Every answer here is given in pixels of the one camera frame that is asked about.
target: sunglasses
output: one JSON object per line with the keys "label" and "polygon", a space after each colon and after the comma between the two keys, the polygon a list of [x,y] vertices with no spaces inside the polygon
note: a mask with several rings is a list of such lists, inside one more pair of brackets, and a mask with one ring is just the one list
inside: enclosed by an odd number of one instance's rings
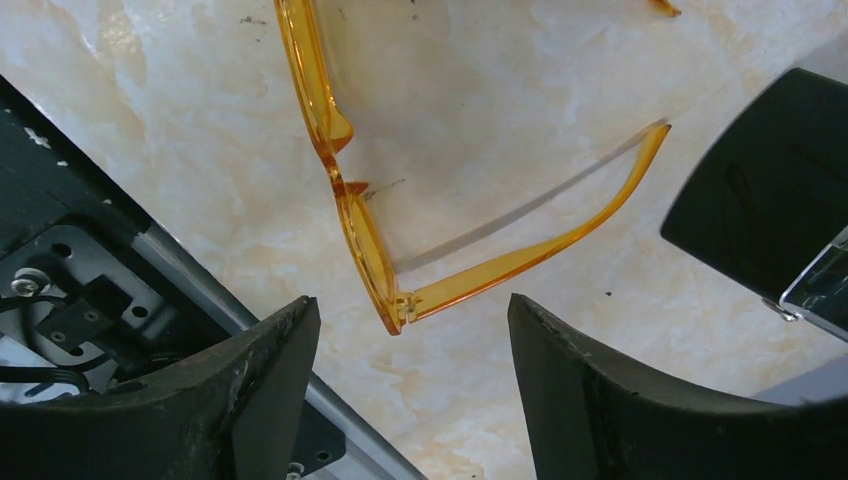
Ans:
{"label": "sunglasses", "polygon": [[[680,14],[664,0],[651,1],[669,16]],[[600,212],[584,224],[431,285],[411,292],[404,291],[366,204],[368,183],[345,181],[336,162],[336,154],[353,138],[353,125],[336,107],[312,1],[276,0],[276,7],[303,119],[330,180],[356,268],[391,335],[399,335],[406,324],[417,322],[533,268],[598,228],[636,189],[671,129],[668,124],[645,129],[636,162],[624,185]]]}

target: glasses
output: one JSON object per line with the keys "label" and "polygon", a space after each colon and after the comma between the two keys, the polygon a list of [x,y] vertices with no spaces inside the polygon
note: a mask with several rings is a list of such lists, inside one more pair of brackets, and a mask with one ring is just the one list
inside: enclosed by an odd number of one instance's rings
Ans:
{"label": "glasses", "polygon": [[[301,113],[321,159],[336,200],[342,229],[356,268],[386,329],[401,333],[404,325],[444,310],[508,280],[565,250],[609,219],[642,180],[671,125],[646,129],[630,175],[613,199],[579,227],[548,241],[488,260],[414,291],[404,291],[366,204],[366,182],[347,182],[336,154],[353,138],[353,126],[336,107],[327,76],[311,0],[275,0],[289,66]],[[664,0],[669,16],[680,11]]]}

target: marble surface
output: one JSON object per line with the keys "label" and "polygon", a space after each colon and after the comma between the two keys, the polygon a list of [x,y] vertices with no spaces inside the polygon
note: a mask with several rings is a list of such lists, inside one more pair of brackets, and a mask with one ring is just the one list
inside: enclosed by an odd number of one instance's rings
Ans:
{"label": "marble surface", "polygon": [[357,128],[340,162],[374,187],[404,285],[575,225],[635,152],[569,179],[648,123],[674,128],[591,236],[390,338],[349,258],[269,0],[5,0],[0,73],[256,315],[317,296],[316,371],[429,477],[533,475],[505,319],[513,291],[649,365],[740,395],[846,352],[658,230],[700,156],[777,75],[797,62],[848,72],[837,48],[848,1],[681,0],[676,19],[639,0],[317,5]]}

